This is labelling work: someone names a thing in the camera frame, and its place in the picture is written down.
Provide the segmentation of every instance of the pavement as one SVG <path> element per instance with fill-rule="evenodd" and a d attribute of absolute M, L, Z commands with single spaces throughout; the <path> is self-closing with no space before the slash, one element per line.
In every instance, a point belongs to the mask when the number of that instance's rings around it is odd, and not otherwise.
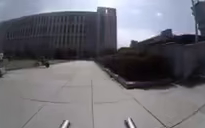
<path fill-rule="evenodd" d="M 0 79 L 0 128 L 205 128 L 205 83 L 126 90 L 92 61 L 8 72 Z"/>

